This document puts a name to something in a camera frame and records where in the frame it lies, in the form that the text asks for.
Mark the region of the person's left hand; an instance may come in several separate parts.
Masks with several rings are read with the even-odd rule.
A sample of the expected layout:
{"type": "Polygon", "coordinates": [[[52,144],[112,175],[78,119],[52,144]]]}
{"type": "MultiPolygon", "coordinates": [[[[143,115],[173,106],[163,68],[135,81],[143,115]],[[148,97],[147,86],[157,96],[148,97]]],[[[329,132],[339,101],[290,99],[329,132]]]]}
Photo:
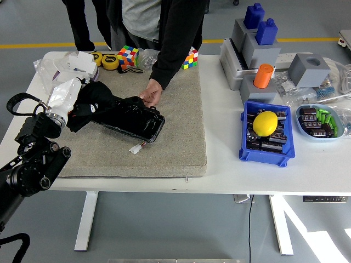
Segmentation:
{"type": "Polygon", "coordinates": [[[162,91],[163,89],[159,82],[150,79],[146,89],[139,94],[139,97],[142,99],[146,107],[154,107],[159,103],[162,91]]]}

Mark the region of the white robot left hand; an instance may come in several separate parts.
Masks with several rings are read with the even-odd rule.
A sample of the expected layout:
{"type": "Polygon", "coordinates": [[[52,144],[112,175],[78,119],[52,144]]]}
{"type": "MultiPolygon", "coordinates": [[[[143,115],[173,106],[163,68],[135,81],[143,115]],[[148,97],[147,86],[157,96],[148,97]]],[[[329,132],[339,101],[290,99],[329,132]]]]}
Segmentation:
{"type": "Polygon", "coordinates": [[[85,78],[75,77],[55,87],[48,100],[50,109],[47,113],[67,118],[68,113],[73,110],[82,86],[87,83],[88,81],[85,78]]]}

